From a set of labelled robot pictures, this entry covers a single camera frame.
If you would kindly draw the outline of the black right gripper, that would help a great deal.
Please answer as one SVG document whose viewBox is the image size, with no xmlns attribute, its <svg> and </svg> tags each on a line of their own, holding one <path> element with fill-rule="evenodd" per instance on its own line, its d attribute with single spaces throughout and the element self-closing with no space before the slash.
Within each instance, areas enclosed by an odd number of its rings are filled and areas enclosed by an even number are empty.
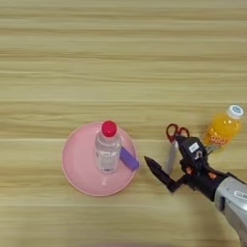
<svg viewBox="0 0 247 247">
<path fill-rule="evenodd" d="M 221 146 L 210 144 L 206 146 L 206 155 L 221 151 Z M 180 161 L 181 169 L 186 174 L 178 180 L 173 180 L 162 170 L 162 167 L 152 158 L 145 156 L 145 161 L 153 175 L 161 181 L 171 193 L 174 193 L 185 183 L 193 190 L 198 190 L 212 202 L 220 183 L 229 175 L 212 169 L 207 158 L 199 158 L 189 162 L 185 158 Z"/>
</svg>

